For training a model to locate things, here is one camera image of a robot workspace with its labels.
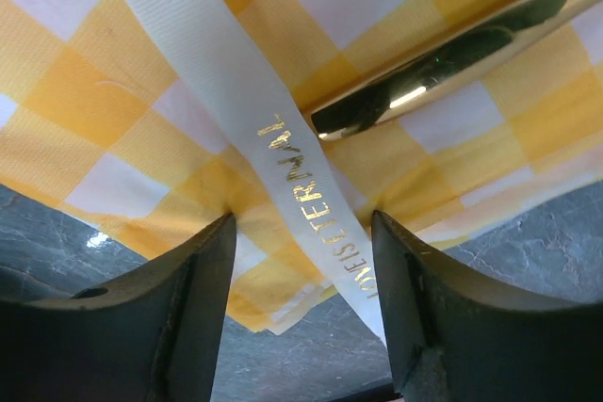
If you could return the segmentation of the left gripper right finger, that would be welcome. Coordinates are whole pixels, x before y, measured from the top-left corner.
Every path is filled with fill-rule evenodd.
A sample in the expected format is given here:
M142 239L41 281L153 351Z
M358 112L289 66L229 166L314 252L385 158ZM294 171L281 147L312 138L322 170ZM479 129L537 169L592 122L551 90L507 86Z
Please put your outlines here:
M395 390L408 401L598 401L602 306L498 281L388 214L372 250Z

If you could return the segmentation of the cream ribbon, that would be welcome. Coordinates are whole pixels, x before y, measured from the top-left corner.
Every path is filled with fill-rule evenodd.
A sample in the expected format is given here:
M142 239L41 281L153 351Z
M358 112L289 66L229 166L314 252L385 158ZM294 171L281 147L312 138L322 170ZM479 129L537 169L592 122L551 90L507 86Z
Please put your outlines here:
M223 0L125 0L157 49L248 160L296 243L383 337L371 242L314 132Z

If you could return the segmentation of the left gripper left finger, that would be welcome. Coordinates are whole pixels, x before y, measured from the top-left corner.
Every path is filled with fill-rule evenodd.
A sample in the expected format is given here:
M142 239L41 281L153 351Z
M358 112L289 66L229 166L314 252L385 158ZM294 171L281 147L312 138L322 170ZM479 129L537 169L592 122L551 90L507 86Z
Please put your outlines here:
M206 401L236 251L226 215L70 298L1 303L5 401Z

